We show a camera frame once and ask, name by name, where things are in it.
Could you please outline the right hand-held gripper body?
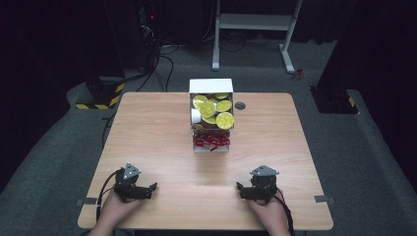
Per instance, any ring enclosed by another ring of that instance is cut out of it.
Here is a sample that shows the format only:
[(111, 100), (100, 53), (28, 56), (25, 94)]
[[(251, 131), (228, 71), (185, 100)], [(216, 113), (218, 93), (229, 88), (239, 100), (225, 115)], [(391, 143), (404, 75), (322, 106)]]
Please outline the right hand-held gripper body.
[(246, 200), (262, 200), (268, 202), (277, 192), (276, 176), (278, 171), (266, 165), (261, 165), (250, 172), (252, 186), (243, 188), (243, 198)]

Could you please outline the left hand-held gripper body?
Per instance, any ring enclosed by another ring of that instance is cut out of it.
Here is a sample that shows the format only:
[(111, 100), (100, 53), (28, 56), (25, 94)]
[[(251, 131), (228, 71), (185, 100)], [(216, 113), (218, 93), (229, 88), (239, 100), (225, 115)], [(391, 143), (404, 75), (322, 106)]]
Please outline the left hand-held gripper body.
[(130, 162), (127, 162), (125, 167), (117, 171), (114, 192), (123, 202), (145, 200), (149, 197), (148, 188), (136, 185), (141, 173), (142, 171)]

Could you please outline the person's left hand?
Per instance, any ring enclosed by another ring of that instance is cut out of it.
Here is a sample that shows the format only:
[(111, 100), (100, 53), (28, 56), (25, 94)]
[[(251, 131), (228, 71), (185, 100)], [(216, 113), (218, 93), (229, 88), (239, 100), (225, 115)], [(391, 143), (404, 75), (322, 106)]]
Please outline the person's left hand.
[(126, 217), (138, 209), (142, 203), (143, 202), (140, 200), (133, 200), (125, 203), (114, 191), (111, 191), (101, 208), (96, 227), (106, 230), (114, 229)]

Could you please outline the person's right hand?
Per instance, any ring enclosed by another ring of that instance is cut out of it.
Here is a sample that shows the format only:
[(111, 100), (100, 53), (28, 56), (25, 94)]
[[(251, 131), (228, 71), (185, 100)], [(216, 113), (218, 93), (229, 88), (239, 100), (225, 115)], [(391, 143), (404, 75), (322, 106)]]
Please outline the person's right hand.
[(281, 204), (282, 202), (283, 197), (279, 192), (277, 192), (275, 197), (265, 205), (260, 205), (253, 200), (247, 200), (249, 208), (253, 211), (267, 232), (273, 227), (288, 229), (287, 216), (284, 207)]

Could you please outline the pile of yellow-lidded capsules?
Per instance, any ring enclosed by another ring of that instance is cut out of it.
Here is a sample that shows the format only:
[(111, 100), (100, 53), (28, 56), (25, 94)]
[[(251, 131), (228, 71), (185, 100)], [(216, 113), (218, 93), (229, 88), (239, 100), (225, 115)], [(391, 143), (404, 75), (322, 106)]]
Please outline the pile of yellow-lidded capsules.
[(202, 120), (195, 128), (230, 130), (235, 125), (233, 99), (230, 92), (196, 93), (191, 98), (191, 109), (200, 111)]

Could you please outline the black yellow striped stand base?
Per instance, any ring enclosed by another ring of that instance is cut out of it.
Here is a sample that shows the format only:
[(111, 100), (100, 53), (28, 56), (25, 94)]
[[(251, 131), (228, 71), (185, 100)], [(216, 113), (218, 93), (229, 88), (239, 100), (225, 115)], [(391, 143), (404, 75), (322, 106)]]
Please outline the black yellow striped stand base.
[(78, 109), (110, 109), (120, 99), (124, 83), (103, 81), (100, 78), (87, 80), (75, 105)]

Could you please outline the white two-tier organizer box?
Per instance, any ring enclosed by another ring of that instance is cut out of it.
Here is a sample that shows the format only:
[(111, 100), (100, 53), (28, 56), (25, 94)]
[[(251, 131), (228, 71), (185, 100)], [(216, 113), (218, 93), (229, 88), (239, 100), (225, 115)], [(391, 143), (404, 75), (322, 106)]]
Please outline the white two-tier organizer box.
[[(190, 123), (191, 123), (191, 98), (196, 93), (221, 93), (221, 92), (230, 92), (233, 99), (233, 85), (231, 79), (191, 79), (189, 82), (189, 96), (190, 96)], [(193, 133), (199, 131), (213, 132), (213, 131), (223, 131), (229, 132), (231, 137), (231, 130), (216, 130), (216, 129), (203, 129), (195, 128), (191, 124), (192, 130), (192, 141)]]

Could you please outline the dark equipment rack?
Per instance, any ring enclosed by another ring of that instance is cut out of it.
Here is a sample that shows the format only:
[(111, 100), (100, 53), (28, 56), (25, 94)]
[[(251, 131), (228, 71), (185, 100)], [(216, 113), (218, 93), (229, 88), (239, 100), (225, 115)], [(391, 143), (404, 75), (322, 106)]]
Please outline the dark equipment rack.
[(136, 0), (137, 14), (142, 33), (142, 42), (146, 56), (146, 67), (150, 71), (154, 68), (160, 48), (161, 33), (159, 25), (159, 10), (156, 0)]

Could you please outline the white metal stand frame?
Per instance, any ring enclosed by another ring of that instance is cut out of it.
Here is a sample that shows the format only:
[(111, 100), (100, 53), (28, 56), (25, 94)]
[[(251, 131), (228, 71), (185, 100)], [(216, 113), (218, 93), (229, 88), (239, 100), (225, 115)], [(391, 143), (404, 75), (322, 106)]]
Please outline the white metal stand frame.
[(285, 31), (286, 37), (282, 44), (278, 45), (286, 72), (295, 74), (288, 47), (298, 20), (303, 0), (296, 0), (291, 15), (251, 15), (251, 14), (226, 14), (221, 12), (221, 0), (215, 3), (215, 28), (212, 52), (211, 68), (218, 71), (219, 61), (219, 37), (221, 30), (272, 30)]

